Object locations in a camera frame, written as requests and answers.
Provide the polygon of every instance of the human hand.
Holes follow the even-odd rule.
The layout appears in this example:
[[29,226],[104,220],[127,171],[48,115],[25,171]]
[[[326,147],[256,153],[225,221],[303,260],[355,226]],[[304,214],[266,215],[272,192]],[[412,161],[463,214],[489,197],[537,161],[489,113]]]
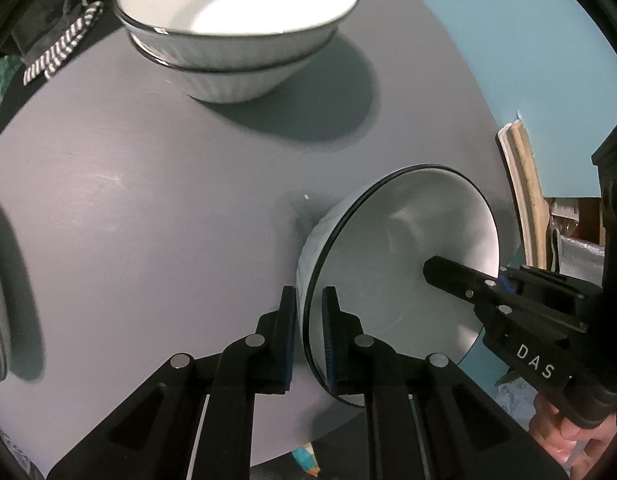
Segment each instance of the human hand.
[[541,394],[535,396],[533,405],[536,413],[529,423],[529,434],[558,462],[569,460],[578,440],[589,440],[571,465],[570,479],[584,478],[617,433],[615,414],[609,415],[597,428],[583,430],[560,415]]

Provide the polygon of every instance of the black and white striped strap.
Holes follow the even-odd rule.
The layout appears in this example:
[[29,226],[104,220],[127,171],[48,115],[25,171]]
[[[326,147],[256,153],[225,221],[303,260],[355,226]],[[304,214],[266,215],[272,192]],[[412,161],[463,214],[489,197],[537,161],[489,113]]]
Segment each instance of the black and white striped strap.
[[103,2],[93,2],[90,4],[64,34],[46,52],[39,56],[34,63],[26,68],[24,71],[24,85],[28,85],[42,72],[44,72],[46,79],[53,77],[103,11]]

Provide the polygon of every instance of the black bowl rim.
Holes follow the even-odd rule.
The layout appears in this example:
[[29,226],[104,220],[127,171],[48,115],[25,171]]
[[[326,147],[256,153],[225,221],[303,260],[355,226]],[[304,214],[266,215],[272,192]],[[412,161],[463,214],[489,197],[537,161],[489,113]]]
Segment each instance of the black bowl rim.
[[147,25],[146,23],[138,22],[135,18],[129,16],[126,12],[122,10],[118,0],[112,0],[112,9],[117,17],[122,20],[124,23],[128,23],[129,25],[139,28],[140,30],[145,30],[147,32],[154,32],[156,34],[160,34],[163,36],[175,36],[181,38],[204,38],[205,40],[256,40],[256,39],[265,39],[265,38],[274,38],[276,36],[291,36],[295,34],[301,34],[308,30],[319,30],[320,28],[330,27],[334,24],[337,24],[344,20],[347,16],[355,10],[360,0],[355,0],[352,4],[351,8],[348,9],[343,15],[334,18],[330,22],[320,23],[319,25],[315,25],[314,27],[305,27],[298,28],[294,30],[288,30],[285,32],[270,32],[269,34],[192,34],[190,32],[186,32],[183,30],[174,30],[171,28],[165,27],[154,27],[153,25]]
[[269,65],[264,65],[264,66],[259,66],[256,68],[249,68],[247,70],[242,70],[240,68],[235,69],[235,70],[222,70],[222,69],[208,69],[208,68],[201,68],[201,67],[195,67],[195,66],[180,66],[174,63],[171,63],[169,61],[165,61],[163,59],[159,59],[159,57],[155,56],[154,54],[151,54],[149,51],[141,48],[141,46],[137,43],[137,41],[135,41],[132,37],[132,33],[127,30],[127,35],[128,35],[128,40],[130,41],[130,44],[133,46],[133,48],[139,52],[143,57],[145,57],[146,59],[148,59],[150,62],[153,62],[155,64],[159,64],[162,65],[163,67],[166,68],[171,68],[172,70],[178,70],[180,72],[186,72],[186,73],[194,73],[194,74],[215,74],[215,75],[240,75],[240,74],[253,74],[256,72],[265,72],[266,70],[271,70],[273,68],[281,68],[283,66],[287,66],[287,65],[292,65],[295,63],[299,63],[302,60],[305,60],[311,56],[313,56],[314,54],[317,54],[320,50],[322,50],[325,46],[327,46],[327,44],[329,44],[333,38],[335,38],[335,36],[337,35],[337,29],[335,29],[327,38],[327,40],[324,43],[321,43],[320,45],[318,45],[314,50],[312,50],[311,52],[309,52],[308,54],[303,54],[301,57],[297,57],[288,61],[285,61],[283,63],[278,63],[278,64],[269,64]]
[[[319,368],[317,367],[317,364],[316,364],[315,360],[313,359],[313,351],[311,350],[311,335],[309,333],[309,326],[310,326],[310,322],[311,322],[311,303],[313,302],[313,295],[315,293],[315,287],[317,285],[317,279],[319,278],[319,275],[320,275],[320,273],[322,271],[322,267],[324,266],[324,262],[326,261],[327,256],[329,255],[329,252],[330,252],[331,248],[333,247],[333,244],[335,243],[335,240],[339,236],[340,232],[342,232],[342,229],[344,229],[345,225],[348,223],[348,221],[351,219],[351,217],[362,206],[362,204],[364,202],[366,202],[368,200],[368,198],[371,195],[373,195],[378,189],[383,187],[384,184],[387,184],[388,182],[390,182],[394,178],[397,178],[398,176],[402,176],[404,174],[412,173],[413,171],[418,171],[418,170],[444,170],[444,171],[448,171],[449,173],[456,174],[459,177],[463,178],[466,182],[471,184],[471,186],[473,186],[473,188],[475,190],[477,190],[479,195],[482,197],[482,200],[484,200],[485,204],[489,208],[489,212],[491,214],[491,218],[493,219],[493,224],[495,224],[495,218],[493,217],[493,210],[491,209],[491,206],[490,206],[489,201],[487,200],[487,198],[479,190],[479,187],[477,187],[473,183],[473,181],[471,179],[469,179],[467,176],[465,176],[464,174],[460,173],[457,170],[454,170],[453,168],[449,168],[448,166],[444,166],[442,164],[416,164],[414,166],[407,166],[405,168],[401,168],[400,170],[394,171],[393,173],[388,174],[387,176],[385,176],[384,178],[378,180],[375,184],[370,186],[345,211],[345,213],[342,215],[342,218],[339,219],[339,221],[337,222],[337,224],[335,225],[335,227],[333,228],[333,230],[329,234],[329,237],[327,238],[327,241],[325,242],[324,246],[322,247],[322,250],[320,250],[320,253],[317,256],[316,264],[313,267],[313,272],[311,272],[311,277],[308,280],[308,285],[306,286],[306,298],[304,298],[304,304],[301,305],[302,306],[302,334],[301,334],[301,336],[302,336],[302,347],[304,349],[304,355],[306,356],[306,362],[308,362],[308,367],[311,369],[311,372],[313,373],[313,375],[316,378],[317,382],[320,384],[320,386],[322,386],[322,388],[331,397],[333,397],[334,399],[339,400],[340,402],[348,404],[349,406],[352,406],[354,408],[363,408],[364,406],[360,406],[359,404],[356,404],[356,403],[351,402],[349,400],[343,399],[341,396],[331,392],[330,389],[329,389],[329,386],[327,385],[327,382],[325,381],[325,378],[322,377],[322,373],[320,372]],[[497,239],[498,239],[498,244],[499,244],[499,233],[497,232],[497,225],[496,224],[495,224],[495,233],[497,234]],[[477,342],[478,338],[479,338],[479,333],[478,333],[477,338],[475,339],[475,341],[471,345],[471,348],[473,348],[473,345]],[[469,352],[471,351],[471,348],[469,348],[469,350],[466,352],[466,354],[464,354],[464,357],[466,357],[466,355],[469,354]]]

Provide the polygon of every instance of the gray table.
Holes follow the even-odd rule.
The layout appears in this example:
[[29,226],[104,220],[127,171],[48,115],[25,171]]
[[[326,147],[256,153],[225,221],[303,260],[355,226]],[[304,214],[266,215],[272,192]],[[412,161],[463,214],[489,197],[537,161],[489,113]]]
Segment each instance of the gray table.
[[[302,244],[356,188],[446,164],[519,240],[497,126],[420,0],[361,0],[302,72],[208,106],[118,31],[74,60],[0,138],[0,262],[13,330],[0,425],[43,473],[175,352],[252,332],[294,283]],[[333,430],[296,345],[292,388],[255,403],[252,462]]]

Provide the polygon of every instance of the screw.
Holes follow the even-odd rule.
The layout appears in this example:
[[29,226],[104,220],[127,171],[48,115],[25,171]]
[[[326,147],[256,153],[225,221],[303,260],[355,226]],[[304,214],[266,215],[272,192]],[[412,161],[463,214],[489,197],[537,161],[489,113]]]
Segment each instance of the screw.
[[171,357],[170,363],[173,368],[184,368],[191,362],[191,358],[186,354],[175,354]]
[[251,334],[244,340],[247,346],[262,346],[265,341],[266,338],[260,334]]
[[433,366],[444,368],[449,363],[449,358],[444,354],[432,354],[429,361]]
[[355,336],[354,341],[357,346],[361,346],[362,348],[367,348],[375,342],[375,339],[373,339],[370,335],[360,334],[360,335]]

